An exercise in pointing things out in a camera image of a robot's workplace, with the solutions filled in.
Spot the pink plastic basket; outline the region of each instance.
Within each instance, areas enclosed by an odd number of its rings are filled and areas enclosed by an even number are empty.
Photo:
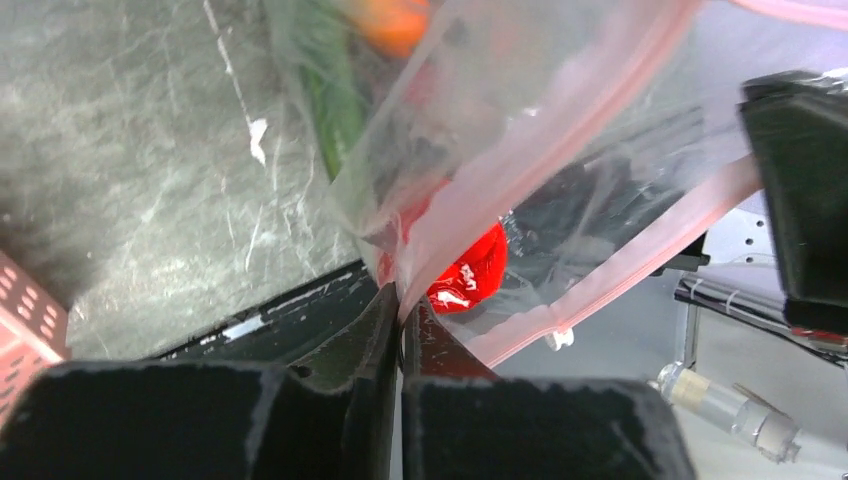
[[[68,314],[0,251],[0,426],[43,368],[70,357]]]

